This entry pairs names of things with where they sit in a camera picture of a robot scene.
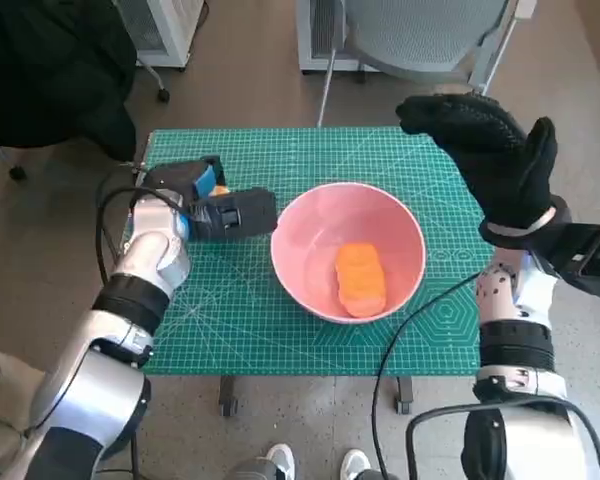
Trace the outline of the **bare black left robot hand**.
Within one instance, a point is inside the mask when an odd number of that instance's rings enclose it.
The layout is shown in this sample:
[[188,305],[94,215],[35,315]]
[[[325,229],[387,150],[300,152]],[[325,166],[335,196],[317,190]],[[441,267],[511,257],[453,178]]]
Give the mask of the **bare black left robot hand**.
[[219,156],[155,166],[144,176],[142,186],[176,192],[185,204],[229,192]]

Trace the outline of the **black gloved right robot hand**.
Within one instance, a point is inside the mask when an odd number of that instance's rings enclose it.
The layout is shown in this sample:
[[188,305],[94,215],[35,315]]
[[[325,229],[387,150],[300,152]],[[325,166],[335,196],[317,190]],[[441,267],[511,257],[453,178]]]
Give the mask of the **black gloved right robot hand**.
[[473,93],[411,96],[396,114],[405,133],[430,136],[454,161],[488,222],[528,229],[552,206],[558,145],[550,118],[525,132],[496,100]]

